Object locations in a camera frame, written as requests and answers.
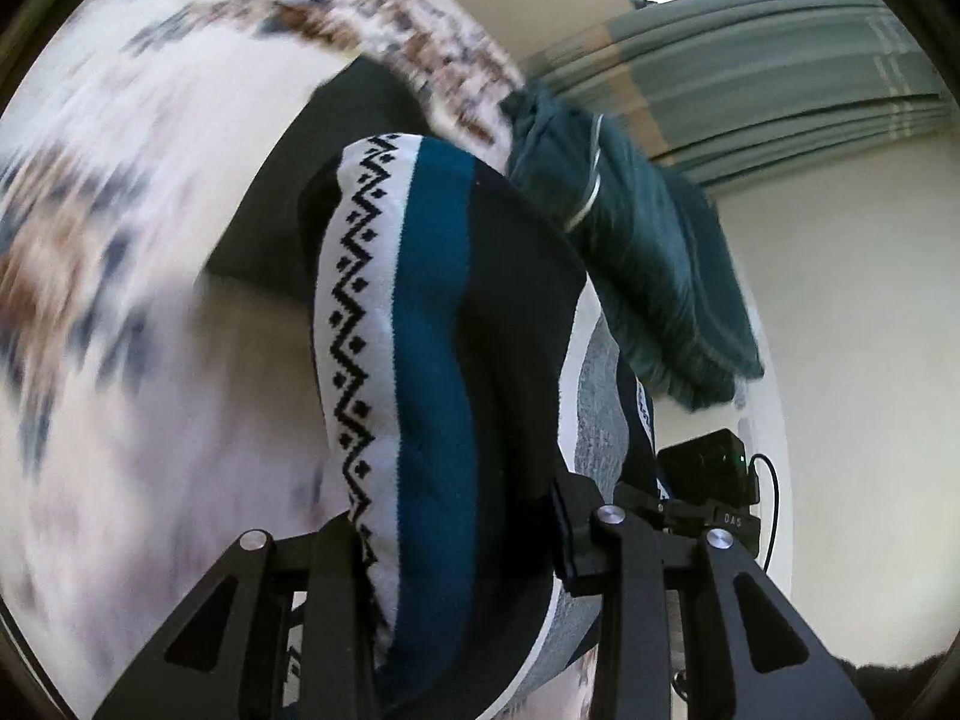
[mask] white stripe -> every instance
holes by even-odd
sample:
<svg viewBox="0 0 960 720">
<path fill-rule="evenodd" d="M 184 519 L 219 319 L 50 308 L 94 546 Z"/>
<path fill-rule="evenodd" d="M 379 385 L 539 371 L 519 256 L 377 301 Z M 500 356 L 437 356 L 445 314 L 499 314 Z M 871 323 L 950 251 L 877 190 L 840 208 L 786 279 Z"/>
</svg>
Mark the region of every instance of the white stripe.
<svg viewBox="0 0 960 720">
<path fill-rule="evenodd" d="M 876 55 L 874 57 L 874 66 L 877 68 L 877 72 L 880 74 L 880 80 L 882 80 L 887 85 L 887 95 L 888 97 L 897 97 L 899 95 L 899 90 L 894 85 L 894 82 L 890 79 L 890 74 L 887 73 L 886 64 L 883 62 L 884 57 Z"/>
<path fill-rule="evenodd" d="M 597 165 L 600 164 L 600 127 L 602 124 L 603 114 L 599 114 L 597 118 L 594 119 L 592 132 L 590 132 L 590 149 L 593 152 L 593 159 L 592 162 L 590 162 L 590 172 L 587 175 L 587 186 L 590 185 L 590 179 L 592 178 L 593 188 L 590 190 L 590 194 L 583 207 L 570 217 L 563 227 L 563 232 L 565 233 L 573 232 L 577 225 L 587 218 L 587 214 L 593 207 L 593 201 L 597 199 L 597 193 L 600 191 L 600 173 L 597 172 Z"/>
<path fill-rule="evenodd" d="M 366 314 L 357 325 L 356 334 L 367 345 L 363 350 L 364 369 L 370 378 L 358 393 L 371 407 L 370 416 L 364 420 L 373 434 L 373 442 L 363 453 L 363 459 L 371 471 L 363 480 L 363 486 L 371 498 L 371 506 L 363 516 L 363 524 L 371 529 L 370 546 L 376 553 L 377 562 L 368 570 L 376 598 L 387 621 L 388 630 L 376 632 L 376 656 L 382 661 L 392 640 L 392 631 L 397 627 L 398 580 L 400 579 L 400 548 L 397 536 L 397 455 L 400 451 L 400 420 L 397 418 L 395 400 L 394 343 L 392 342 L 392 296 L 394 295 L 397 257 L 400 254 L 400 233 L 406 213 L 407 194 L 413 178 L 416 155 L 421 138 L 404 135 L 392 141 L 397 151 L 387 167 L 390 176 L 379 188 L 385 196 L 373 200 L 380 215 L 371 223 L 377 237 L 368 245 L 373 255 L 361 274 L 367 281 L 362 293 L 352 293 Z M 360 164 L 371 148 L 369 141 L 358 141 L 344 149 L 337 180 L 343 200 L 330 218 L 323 236 L 318 264 L 317 288 L 314 299 L 314 348 L 317 357 L 317 380 L 320 383 L 320 402 L 328 428 L 330 466 L 323 474 L 320 488 L 320 505 L 325 519 L 349 509 L 347 483 L 341 466 L 346 452 L 338 442 L 340 431 L 333 413 L 340 396 L 333 385 L 333 376 L 339 370 L 328 349 L 337 331 L 330 327 L 329 317 L 334 311 L 343 312 L 342 306 L 333 298 L 332 291 L 341 277 L 337 263 L 341 257 L 352 255 L 341 242 L 354 223 L 347 217 L 359 210 L 350 198 L 362 186 L 360 178 L 370 171 Z"/>
<path fill-rule="evenodd" d="M 899 131 L 901 130 L 901 107 L 899 103 L 890 103 L 890 109 L 893 114 L 890 117 L 890 125 L 887 127 L 887 130 L 890 133 L 890 140 L 896 141 L 899 138 Z"/>
<path fill-rule="evenodd" d="M 579 211 L 577 211 L 577 213 L 573 215 L 573 218 L 566 223 L 566 226 L 563 228 L 563 232 L 565 233 L 573 232 L 577 228 L 577 225 L 580 224 L 580 222 L 583 221 L 585 218 L 587 218 L 587 214 L 590 212 L 590 209 L 592 209 L 593 201 L 597 199 L 597 194 L 599 194 L 599 191 L 600 191 L 600 173 L 597 173 L 597 179 L 596 181 L 593 182 L 593 191 L 590 193 L 590 196 L 587 199 L 587 202 L 584 204 L 584 207 L 581 208 Z"/>
<path fill-rule="evenodd" d="M 544 618 L 544 624 L 541 625 L 541 630 L 536 635 L 534 640 L 534 646 L 531 647 L 530 653 L 526 656 L 526 659 L 523 661 L 523 665 L 520 666 L 520 670 L 517 671 L 517 675 L 510 680 L 510 685 L 507 685 L 507 689 L 500 693 L 499 697 L 494 701 L 486 710 L 483 712 L 477 720 L 491 720 L 498 712 L 500 712 L 503 707 L 507 706 L 507 703 L 514 697 L 514 694 L 517 693 L 517 688 L 522 685 L 523 681 L 527 678 L 527 675 L 530 673 L 530 669 L 534 667 L 536 659 L 539 658 L 539 655 L 544 651 L 544 643 L 546 642 L 546 635 L 550 632 L 550 627 L 553 625 L 553 618 L 557 616 L 557 604 L 560 600 L 560 590 L 563 588 L 563 583 L 560 582 L 557 577 L 553 578 L 553 590 L 550 592 L 550 605 L 546 610 L 546 617 Z"/>
<path fill-rule="evenodd" d="M 647 434 L 650 448 L 656 452 L 653 427 L 650 424 L 650 410 L 647 408 L 647 394 L 643 385 L 640 384 L 640 379 L 637 379 L 637 411 L 640 412 L 640 422 L 643 424 L 643 431 Z"/>
<path fill-rule="evenodd" d="M 910 84 L 907 81 L 906 76 L 904 75 L 904 72 L 901 71 L 901 69 L 899 69 L 899 62 L 896 61 L 896 57 L 894 55 L 890 55 L 887 58 L 890 61 L 890 67 L 892 67 L 894 70 L 894 75 L 896 76 L 896 80 L 899 81 L 899 84 L 901 84 L 901 89 L 904 90 L 904 95 L 912 95 L 913 90 L 910 89 Z"/>
<path fill-rule="evenodd" d="M 578 418 L 577 403 L 580 391 L 580 371 L 587 359 L 587 348 L 593 337 L 593 330 L 597 327 L 601 316 L 600 298 L 592 282 L 587 279 L 580 298 L 577 300 L 577 310 L 573 316 L 573 328 L 570 331 L 570 341 L 566 347 L 566 357 L 560 369 L 560 413 L 557 424 L 557 445 L 566 467 L 574 470 L 573 459 L 577 452 Z"/>
<path fill-rule="evenodd" d="M 870 26 L 870 29 L 874 30 L 874 34 L 877 35 L 877 40 L 880 41 L 880 47 L 882 47 L 884 53 L 893 53 L 894 47 L 890 42 L 890 37 L 883 30 L 882 21 L 877 18 L 877 16 L 867 16 L 867 25 Z"/>
<path fill-rule="evenodd" d="M 896 53 L 910 53 L 911 50 L 918 52 L 920 47 L 914 41 L 909 32 L 904 32 L 904 26 L 896 19 L 893 13 L 884 13 L 880 17 L 880 23 L 884 26 L 890 40 L 896 46 Z"/>
</svg>

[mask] patterned blanket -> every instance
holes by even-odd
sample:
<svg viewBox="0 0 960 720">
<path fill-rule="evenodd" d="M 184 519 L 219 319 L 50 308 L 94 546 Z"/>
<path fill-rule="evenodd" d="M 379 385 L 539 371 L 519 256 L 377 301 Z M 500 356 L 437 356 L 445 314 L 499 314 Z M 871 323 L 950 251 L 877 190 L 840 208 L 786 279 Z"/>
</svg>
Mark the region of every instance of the patterned blanket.
<svg viewBox="0 0 960 720">
<path fill-rule="evenodd" d="M 198 279 L 359 53 L 503 169 L 522 78 L 453 0 L 86 0 L 0 117 L 0 594 L 82 720 L 237 533 L 323 519 L 304 310 Z"/>
</svg>

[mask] folded blanket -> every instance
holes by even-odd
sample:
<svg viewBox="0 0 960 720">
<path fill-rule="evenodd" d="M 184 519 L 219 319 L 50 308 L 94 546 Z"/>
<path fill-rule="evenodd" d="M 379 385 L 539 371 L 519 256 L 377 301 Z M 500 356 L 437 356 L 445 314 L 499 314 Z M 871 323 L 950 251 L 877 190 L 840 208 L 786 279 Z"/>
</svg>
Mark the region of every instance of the folded blanket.
<svg viewBox="0 0 960 720">
<path fill-rule="evenodd" d="M 503 103 L 508 175 L 568 234 L 634 372 L 692 409 L 733 399 L 763 367 L 719 218 L 703 192 L 647 160 L 615 121 L 542 85 Z"/>
</svg>

